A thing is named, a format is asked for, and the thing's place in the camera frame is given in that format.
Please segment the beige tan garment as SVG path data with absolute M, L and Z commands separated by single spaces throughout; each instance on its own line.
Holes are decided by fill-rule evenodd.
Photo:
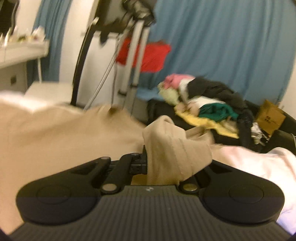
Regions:
M 119 159 L 147 149 L 148 175 L 134 185 L 177 184 L 210 164 L 213 136 L 183 130 L 165 116 L 144 126 L 126 111 L 50 106 L 36 111 L 1 103 L 1 229 L 22 224 L 16 194 L 27 183 L 102 156 Z

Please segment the pile of mixed clothes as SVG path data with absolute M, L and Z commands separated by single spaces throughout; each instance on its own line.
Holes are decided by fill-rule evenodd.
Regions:
M 247 103 L 222 82 L 172 74 L 158 84 L 158 91 L 182 125 L 204 127 L 226 144 L 232 138 L 246 148 L 258 145 L 263 137 Z

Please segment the yellow garment in pile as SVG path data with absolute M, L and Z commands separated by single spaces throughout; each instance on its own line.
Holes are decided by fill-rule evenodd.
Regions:
M 239 139 L 237 130 L 231 131 L 229 128 L 217 123 L 209 118 L 200 118 L 190 114 L 188 111 L 181 111 L 174 107 L 175 114 L 192 126 L 203 127 L 206 130 L 215 130 L 218 134 L 226 137 Z

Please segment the black sofa chair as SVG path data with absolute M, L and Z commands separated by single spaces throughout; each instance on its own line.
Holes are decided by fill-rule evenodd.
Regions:
M 155 99 L 149 100 L 147 104 L 147 115 L 149 124 L 155 121 L 160 116 L 167 115 L 173 120 L 174 124 L 178 127 L 181 127 L 184 130 L 189 130 L 193 128 L 192 125 L 190 125 L 181 117 L 177 116 L 177 114 L 175 114 L 173 106 L 163 101 Z M 295 154 L 295 119 L 287 113 L 284 113 L 284 115 L 284 122 L 278 130 L 274 131 L 269 141 L 264 141 L 263 146 L 261 144 L 251 144 L 248 147 L 248 149 L 259 153 L 267 153 L 276 147 L 281 147 Z M 220 135 L 214 129 L 211 129 L 210 131 L 214 137 L 215 143 L 217 144 L 241 146 L 240 140 L 237 138 Z

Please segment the green garment in pile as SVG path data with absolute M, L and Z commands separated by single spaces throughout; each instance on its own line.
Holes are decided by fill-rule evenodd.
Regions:
M 220 122 L 226 120 L 227 118 L 237 120 L 238 114 L 227 104 L 212 103 L 202 106 L 199 109 L 198 117 L 208 118 L 215 122 Z

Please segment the white stool seat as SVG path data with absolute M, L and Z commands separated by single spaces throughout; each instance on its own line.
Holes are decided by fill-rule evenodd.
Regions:
M 25 92 L 25 96 L 52 103 L 70 103 L 72 91 L 73 86 L 71 83 L 35 81 Z

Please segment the black garment on pile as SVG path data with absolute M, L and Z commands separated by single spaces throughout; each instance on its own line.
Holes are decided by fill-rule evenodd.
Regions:
M 210 81 L 203 77 L 196 77 L 187 84 L 189 99 L 198 96 L 224 101 L 238 114 L 236 119 L 238 137 L 241 146 L 251 148 L 253 140 L 251 128 L 253 126 L 253 114 L 239 93 L 230 89 L 227 85 L 218 81 Z

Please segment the pink garment in pile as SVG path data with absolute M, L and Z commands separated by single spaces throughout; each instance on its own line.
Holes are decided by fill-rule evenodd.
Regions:
M 165 80 L 163 81 L 163 87 L 164 89 L 173 88 L 177 89 L 183 79 L 193 80 L 195 79 L 192 75 L 186 75 L 186 74 L 171 74 L 168 75 Z

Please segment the white dresser desk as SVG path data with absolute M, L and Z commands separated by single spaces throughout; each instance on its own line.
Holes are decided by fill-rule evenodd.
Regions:
M 38 80 L 43 81 L 41 59 L 49 52 L 49 41 L 24 41 L 1 46 L 1 91 L 26 92 L 27 62 L 37 61 Z

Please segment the large blue curtain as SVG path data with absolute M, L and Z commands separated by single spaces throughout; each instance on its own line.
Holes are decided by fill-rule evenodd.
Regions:
M 173 73 L 220 81 L 244 99 L 280 101 L 295 62 L 293 1 L 157 1 L 149 41 L 171 46 L 160 72 L 142 73 L 137 97 L 158 99 Z

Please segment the red cloth item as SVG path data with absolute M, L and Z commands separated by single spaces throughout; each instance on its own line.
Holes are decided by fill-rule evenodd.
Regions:
M 130 50 L 131 38 L 126 38 L 117 55 L 116 62 L 125 65 L 128 52 Z M 171 46 L 163 41 L 148 42 L 141 65 L 141 72 L 155 73 L 163 69 L 167 55 L 171 51 Z

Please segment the clutter items on dresser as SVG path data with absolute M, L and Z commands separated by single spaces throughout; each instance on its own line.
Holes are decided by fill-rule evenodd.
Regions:
M 47 41 L 45 29 L 41 26 L 34 29 L 33 32 L 26 29 L 22 34 L 19 33 L 17 26 L 13 29 L 9 28 L 5 34 L 1 33 L 1 48 L 7 47 L 9 44 L 43 43 Z

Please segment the narrow blue curtain left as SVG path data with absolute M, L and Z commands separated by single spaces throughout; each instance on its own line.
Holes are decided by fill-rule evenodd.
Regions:
M 49 52 L 41 59 L 42 79 L 46 82 L 58 82 L 61 51 L 67 17 L 72 1 L 41 1 L 33 29 L 43 27 L 45 39 L 49 40 Z

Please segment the white exercise machine frame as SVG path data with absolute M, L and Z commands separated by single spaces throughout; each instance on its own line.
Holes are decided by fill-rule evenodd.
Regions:
M 132 38 L 127 53 L 123 77 L 121 79 L 121 86 L 118 90 L 118 105 L 121 108 L 132 109 L 137 92 L 142 61 L 144 59 L 144 52 L 147 46 L 150 27 L 156 22 L 156 20 L 152 7 L 147 3 L 147 1 L 122 1 L 122 6 L 125 9 L 125 12 L 129 14 L 127 25 L 123 31 L 120 32 L 121 38 L 118 41 L 118 45 L 115 48 L 115 52 L 111 58 L 111 61 L 109 62 L 97 89 L 93 93 L 93 96 L 86 103 L 84 107 L 85 110 L 88 110 L 91 107 L 94 100 L 98 96 L 105 81 L 107 80 L 107 77 L 109 76 L 109 73 L 115 65 L 116 58 L 119 56 L 119 51 L 123 46 L 123 42 L 127 39 L 130 32 L 132 32 Z M 78 89 L 84 63 L 93 36 L 98 30 L 99 17 L 95 17 L 87 28 L 75 66 L 73 76 L 73 90 L 70 101 L 72 106 L 76 106 L 77 104 Z

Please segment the dark wall mirror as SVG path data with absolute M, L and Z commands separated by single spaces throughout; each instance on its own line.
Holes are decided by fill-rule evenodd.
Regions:
M 1 34 L 6 35 L 9 30 L 14 30 L 16 26 L 16 12 L 18 10 L 20 1 L 1 1 L 0 11 L 0 27 Z

